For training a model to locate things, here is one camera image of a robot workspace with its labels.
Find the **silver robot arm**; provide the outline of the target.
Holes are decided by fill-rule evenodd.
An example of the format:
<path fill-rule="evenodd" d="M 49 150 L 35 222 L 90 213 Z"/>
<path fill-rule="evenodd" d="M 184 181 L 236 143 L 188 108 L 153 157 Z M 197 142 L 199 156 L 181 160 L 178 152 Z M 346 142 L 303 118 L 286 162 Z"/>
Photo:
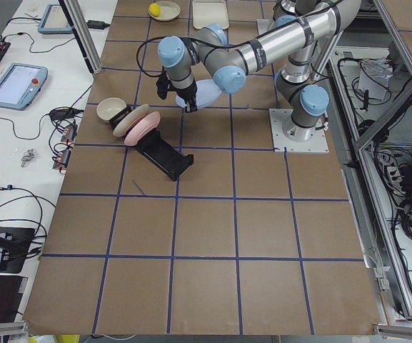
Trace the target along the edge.
<path fill-rule="evenodd" d="M 285 15 L 297 17 L 295 0 L 276 1 L 276 4 L 273 7 L 273 21 L 276 21 L 278 18 Z"/>
<path fill-rule="evenodd" d="M 174 91 L 184 100 L 185 110 L 193 112 L 198 105 L 192 66 L 202 63 L 223 93 L 234 94 L 244 87 L 249 74 L 286 58 L 275 78 L 278 92 L 293 109 L 282 124 L 283 135 L 291 141 L 308 141 L 329 103 L 326 90 L 308 82 L 316 42 L 341 33 L 355 19 L 360 5 L 359 1 L 297 1 L 295 16 L 284 16 L 277 3 L 271 28 L 235 46 L 228 45 L 216 23 L 191 36 L 164 37 L 157 48 L 162 65 L 157 94 L 165 99 Z"/>

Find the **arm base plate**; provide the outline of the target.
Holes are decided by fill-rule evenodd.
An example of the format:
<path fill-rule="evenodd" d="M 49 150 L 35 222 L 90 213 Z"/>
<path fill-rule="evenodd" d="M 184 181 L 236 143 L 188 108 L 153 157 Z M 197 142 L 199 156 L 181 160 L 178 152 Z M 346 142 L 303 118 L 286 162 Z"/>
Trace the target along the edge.
<path fill-rule="evenodd" d="M 277 21 L 274 21 L 273 19 L 258 19 L 256 21 L 256 25 L 259 36 L 271 32 L 279 27 Z"/>
<path fill-rule="evenodd" d="M 328 143 L 321 120 L 315 126 L 301 128 L 292 120 L 292 109 L 269 109 L 273 149 L 293 154 L 327 154 Z"/>

